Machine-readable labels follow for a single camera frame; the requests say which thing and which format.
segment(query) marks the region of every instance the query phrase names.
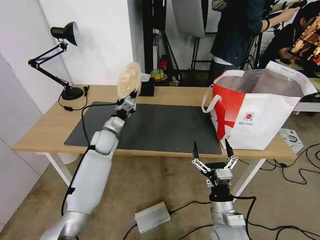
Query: lamp arm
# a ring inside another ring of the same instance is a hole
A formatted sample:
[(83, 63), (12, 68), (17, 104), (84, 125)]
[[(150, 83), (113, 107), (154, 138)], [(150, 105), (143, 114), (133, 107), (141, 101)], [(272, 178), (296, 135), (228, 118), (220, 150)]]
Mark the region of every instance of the lamp arm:
[[(38, 57), (36, 57), (36, 58), (34, 58), (34, 59), (30, 59), (30, 60), (28, 61), (29, 66), (37, 69), (39, 72), (41, 72), (41, 73), (43, 73), (44, 75), (46, 75), (47, 77), (53, 79), (54, 81), (56, 81), (57, 83), (61, 84), (61, 85), (64, 86), (65, 88), (70, 88), (69, 82), (67, 82), (67, 81), (65, 81), (65, 80), (63, 80), (63, 79), (61, 79), (61, 78), (58, 78), (58, 77), (52, 75), (51, 73), (49, 73), (48, 71), (46, 71), (46, 70), (44, 70), (43, 68), (40, 67), (40, 65), (41, 65), (42, 63), (45, 63), (46, 61), (49, 61), (50, 59), (52, 59), (52, 58), (60, 55), (60, 54), (63, 53), (63, 52), (65, 52), (65, 51), (67, 50), (67, 45), (68, 45), (67, 43), (62, 42), (62, 43), (58, 44), (57, 46), (55, 46), (54, 48), (50, 49), (49, 51), (41, 54), (40, 56), (38, 56)], [(62, 51), (59, 51), (59, 52), (57, 52), (56, 54), (54, 54), (54, 55), (52, 55), (52, 56), (50, 56), (50, 57), (45, 58), (42, 62), (39, 62), (39, 63), (37, 62), (37, 61), (39, 61), (39, 60), (42, 60), (42, 59), (43, 59), (43, 58), (42, 58), (43, 56), (45, 56), (45, 55), (47, 55), (48, 53), (56, 50), (57, 48), (61, 48)]]

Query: sleeve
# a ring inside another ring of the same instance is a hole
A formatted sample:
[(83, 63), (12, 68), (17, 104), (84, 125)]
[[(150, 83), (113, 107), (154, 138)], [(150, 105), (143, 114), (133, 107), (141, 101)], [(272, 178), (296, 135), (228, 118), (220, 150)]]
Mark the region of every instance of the sleeve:
[(274, 37), (277, 50), (291, 47), (293, 45), (293, 34), (294, 26), (291, 24), (288, 24), (281, 31), (279, 31), (277, 35)]
[(264, 0), (246, 0), (244, 27), (250, 35), (260, 33), (263, 11)]

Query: lamp shade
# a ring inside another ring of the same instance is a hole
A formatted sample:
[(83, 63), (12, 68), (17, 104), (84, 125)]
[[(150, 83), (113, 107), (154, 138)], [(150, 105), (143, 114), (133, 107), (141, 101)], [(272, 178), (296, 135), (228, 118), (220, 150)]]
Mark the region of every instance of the lamp shade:
[(66, 39), (75, 46), (78, 46), (80, 41), (79, 29), (76, 22), (70, 22), (64, 28), (52, 27), (50, 32), (53, 37)]

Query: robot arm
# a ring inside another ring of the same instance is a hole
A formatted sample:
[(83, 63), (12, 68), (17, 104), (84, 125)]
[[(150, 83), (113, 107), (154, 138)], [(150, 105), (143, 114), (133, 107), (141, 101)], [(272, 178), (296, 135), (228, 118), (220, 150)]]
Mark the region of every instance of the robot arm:
[(70, 239), (87, 225), (93, 209), (99, 204), (118, 146), (118, 136), (127, 117), (135, 111), (137, 92), (117, 101), (116, 113), (96, 132), (79, 163), (66, 193), (66, 211), (61, 220), (48, 229), (40, 240)]
[(207, 186), (211, 188), (211, 218), (214, 224), (210, 233), (211, 240), (249, 240), (246, 233), (246, 222), (242, 214), (233, 206), (233, 196), (229, 185), (233, 178), (232, 169), (239, 160), (226, 140), (228, 160), (224, 162), (204, 164), (199, 160), (197, 144), (194, 142), (192, 164), (206, 176)]

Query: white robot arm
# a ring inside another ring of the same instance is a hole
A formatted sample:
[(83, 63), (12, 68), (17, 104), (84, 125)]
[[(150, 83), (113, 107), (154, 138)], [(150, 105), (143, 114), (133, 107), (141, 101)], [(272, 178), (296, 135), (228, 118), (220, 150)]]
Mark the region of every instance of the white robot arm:
[(66, 193), (66, 211), (61, 220), (40, 240), (62, 240), (78, 236), (99, 204), (118, 146), (118, 136), (127, 117), (135, 111), (137, 92), (117, 101), (116, 113), (95, 132)]

